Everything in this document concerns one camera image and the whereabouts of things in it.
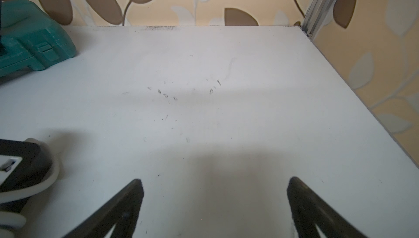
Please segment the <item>black white power strip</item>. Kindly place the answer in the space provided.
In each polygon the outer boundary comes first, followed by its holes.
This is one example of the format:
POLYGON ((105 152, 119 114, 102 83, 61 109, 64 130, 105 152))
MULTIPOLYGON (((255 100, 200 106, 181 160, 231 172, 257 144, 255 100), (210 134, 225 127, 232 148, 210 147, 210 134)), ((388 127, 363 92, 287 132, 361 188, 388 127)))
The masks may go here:
POLYGON ((60 165, 46 143, 1 140, 1 211, 20 213, 31 196, 49 188, 60 165))

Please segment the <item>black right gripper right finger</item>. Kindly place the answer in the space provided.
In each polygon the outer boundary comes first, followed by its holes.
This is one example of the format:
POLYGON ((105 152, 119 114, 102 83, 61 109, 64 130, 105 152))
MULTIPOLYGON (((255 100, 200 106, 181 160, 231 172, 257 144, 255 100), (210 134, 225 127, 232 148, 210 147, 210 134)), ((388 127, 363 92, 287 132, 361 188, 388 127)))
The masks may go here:
POLYGON ((298 177, 287 187, 292 219, 300 238, 364 238, 365 235, 319 197, 298 177))

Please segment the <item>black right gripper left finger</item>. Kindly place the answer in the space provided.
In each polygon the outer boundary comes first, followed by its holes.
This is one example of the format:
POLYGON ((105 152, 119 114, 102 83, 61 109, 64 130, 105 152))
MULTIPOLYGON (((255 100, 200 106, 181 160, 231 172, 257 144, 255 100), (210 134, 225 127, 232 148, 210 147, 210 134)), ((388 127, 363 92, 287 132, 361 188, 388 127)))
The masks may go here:
POLYGON ((103 238, 111 232, 112 238, 131 238, 143 198, 143 184, 134 179, 65 237, 103 238))

